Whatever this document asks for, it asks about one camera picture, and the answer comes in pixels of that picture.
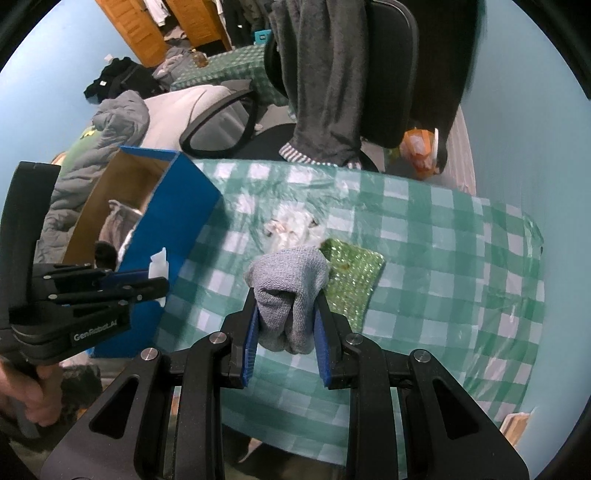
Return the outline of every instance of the light blue wall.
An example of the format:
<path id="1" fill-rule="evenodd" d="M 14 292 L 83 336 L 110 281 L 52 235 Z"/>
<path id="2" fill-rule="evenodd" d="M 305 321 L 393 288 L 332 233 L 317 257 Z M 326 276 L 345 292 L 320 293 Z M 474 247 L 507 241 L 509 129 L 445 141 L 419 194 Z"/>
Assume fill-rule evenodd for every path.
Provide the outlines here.
<path id="1" fill-rule="evenodd" d="M 109 53 L 133 57 L 95 0 L 62 0 L 0 72 L 0 207 L 18 162 L 51 161 L 90 122 L 83 92 Z"/>
<path id="2" fill-rule="evenodd" d="M 591 394 L 591 103 L 511 0 L 488 0 L 463 102 L 480 196 L 522 206 L 544 235 L 547 313 L 518 450 L 534 478 Z"/>

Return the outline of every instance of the wooden wardrobe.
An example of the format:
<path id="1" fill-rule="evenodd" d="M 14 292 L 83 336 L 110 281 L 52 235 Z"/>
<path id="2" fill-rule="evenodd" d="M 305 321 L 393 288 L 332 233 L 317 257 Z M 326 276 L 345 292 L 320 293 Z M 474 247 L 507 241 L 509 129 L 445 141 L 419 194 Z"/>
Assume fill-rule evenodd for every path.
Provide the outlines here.
<path id="1" fill-rule="evenodd" d="M 96 3 L 143 65 L 154 67 L 164 61 L 169 46 L 143 0 L 96 0 Z M 226 49 L 231 49 L 211 0 L 167 0 L 167 3 L 193 47 L 222 40 Z"/>

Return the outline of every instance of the black backpack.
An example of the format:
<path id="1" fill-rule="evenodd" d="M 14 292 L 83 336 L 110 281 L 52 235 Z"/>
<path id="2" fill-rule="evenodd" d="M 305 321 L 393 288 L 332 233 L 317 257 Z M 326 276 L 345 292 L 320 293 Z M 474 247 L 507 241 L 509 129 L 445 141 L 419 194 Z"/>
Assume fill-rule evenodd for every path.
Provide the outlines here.
<path id="1" fill-rule="evenodd" d="M 129 57 L 114 59 L 107 65 L 84 95 L 86 98 L 97 96 L 99 102 L 107 98 L 117 98 L 126 90 L 135 90 L 142 98 L 150 98 L 164 93 L 159 82 L 152 77 L 150 69 L 140 65 Z"/>

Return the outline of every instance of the green checkered table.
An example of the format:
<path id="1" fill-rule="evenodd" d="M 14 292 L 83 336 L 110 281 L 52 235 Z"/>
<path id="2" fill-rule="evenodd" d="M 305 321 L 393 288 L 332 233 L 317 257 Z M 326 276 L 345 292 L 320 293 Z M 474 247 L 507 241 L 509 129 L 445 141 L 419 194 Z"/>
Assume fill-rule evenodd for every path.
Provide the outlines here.
<path id="1" fill-rule="evenodd" d="M 242 275 L 268 251 L 264 223 L 279 205 L 305 206 L 328 238 L 386 259 L 364 335 L 393 351 L 431 351 L 496 422 L 519 410 L 544 318 L 543 239 L 527 215 L 383 174 L 280 162 L 197 165 L 223 201 L 168 299 L 160 348 L 188 348 L 240 310 L 248 292 Z M 345 461 L 349 393 L 323 388 L 314 352 L 259 347 L 249 387 L 224 390 L 222 403 L 224 423 L 236 430 L 300 455 Z M 405 465 L 402 447 L 398 454 Z"/>
<path id="2" fill-rule="evenodd" d="M 265 72 L 264 45 L 251 45 L 220 53 L 211 57 L 209 65 L 202 68 L 189 63 L 170 89 L 174 91 L 195 85 L 219 85 L 226 80 L 239 79 L 252 80 L 252 88 L 259 94 L 261 103 L 287 105 L 287 98 L 273 87 Z"/>

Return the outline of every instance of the blue cardboard box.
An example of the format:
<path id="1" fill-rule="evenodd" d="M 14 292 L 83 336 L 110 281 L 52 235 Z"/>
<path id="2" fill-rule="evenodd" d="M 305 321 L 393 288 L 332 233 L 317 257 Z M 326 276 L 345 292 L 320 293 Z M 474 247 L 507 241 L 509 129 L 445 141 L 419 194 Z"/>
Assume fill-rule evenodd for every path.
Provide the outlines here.
<path id="1" fill-rule="evenodd" d="M 150 257 L 166 248 L 172 288 L 220 197 L 218 189 L 184 153 L 122 147 L 90 194 L 64 263 L 93 261 L 94 242 L 109 214 L 108 201 L 114 199 L 143 212 L 119 271 L 147 269 Z M 131 329 L 100 343 L 92 355 L 137 355 L 152 345 L 162 312 L 156 301 L 137 304 L 131 314 Z"/>

